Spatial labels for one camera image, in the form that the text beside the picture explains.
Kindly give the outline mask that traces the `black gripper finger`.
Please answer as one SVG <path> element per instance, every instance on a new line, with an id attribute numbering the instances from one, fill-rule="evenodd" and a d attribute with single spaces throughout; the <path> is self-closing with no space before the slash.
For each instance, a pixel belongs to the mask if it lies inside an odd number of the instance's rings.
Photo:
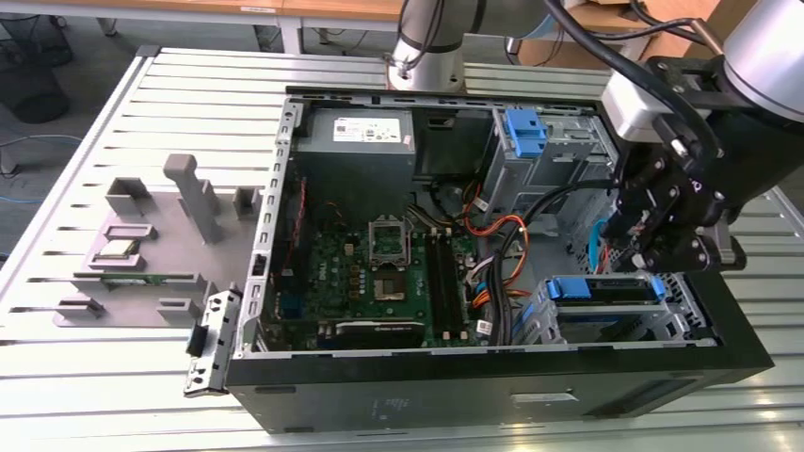
<path id="1" fill-rule="evenodd" d="M 708 249 L 698 226 L 640 220 L 633 226 L 630 264 L 648 272 L 706 269 Z"/>
<path id="2" fill-rule="evenodd" d="M 618 193 L 612 235 L 682 235 L 680 221 L 684 157 L 666 145 L 636 143 L 625 148 L 616 169 Z"/>

